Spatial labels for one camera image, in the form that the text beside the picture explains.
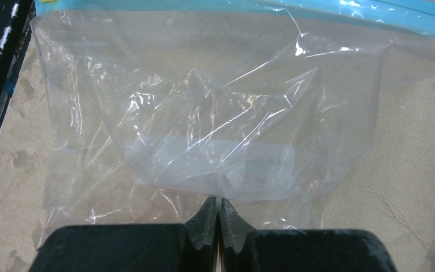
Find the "clear zip top bag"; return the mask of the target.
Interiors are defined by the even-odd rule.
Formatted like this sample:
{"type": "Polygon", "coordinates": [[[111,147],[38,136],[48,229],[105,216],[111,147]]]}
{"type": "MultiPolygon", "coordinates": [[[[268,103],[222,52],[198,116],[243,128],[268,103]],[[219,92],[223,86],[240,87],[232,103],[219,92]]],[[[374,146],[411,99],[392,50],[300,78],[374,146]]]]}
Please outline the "clear zip top bag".
{"type": "Polygon", "coordinates": [[[185,222],[208,197],[317,227],[380,94],[435,74],[427,1],[37,1],[56,151],[44,236],[185,222]]]}

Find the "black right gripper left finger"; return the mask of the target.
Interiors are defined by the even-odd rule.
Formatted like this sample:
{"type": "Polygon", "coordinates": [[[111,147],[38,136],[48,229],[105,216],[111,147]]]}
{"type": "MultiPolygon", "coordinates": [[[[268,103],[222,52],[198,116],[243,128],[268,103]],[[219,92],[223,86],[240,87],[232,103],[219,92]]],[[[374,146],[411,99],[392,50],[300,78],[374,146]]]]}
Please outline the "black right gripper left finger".
{"type": "Polygon", "coordinates": [[[61,227],[30,271],[214,271],[217,211],[208,197],[185,223],[61,227]]]}

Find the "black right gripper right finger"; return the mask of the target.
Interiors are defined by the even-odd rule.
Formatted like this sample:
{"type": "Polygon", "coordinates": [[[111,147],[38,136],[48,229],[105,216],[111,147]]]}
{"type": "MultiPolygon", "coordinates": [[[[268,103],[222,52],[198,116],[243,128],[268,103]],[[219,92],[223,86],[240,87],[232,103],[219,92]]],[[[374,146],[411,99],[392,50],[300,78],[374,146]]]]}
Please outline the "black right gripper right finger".
{"type": "Polygon", "coordinates": [[[227,199],[219,208],[223,271],[396,271],[381,240],[361,229],[255,229],[227,199]]]}

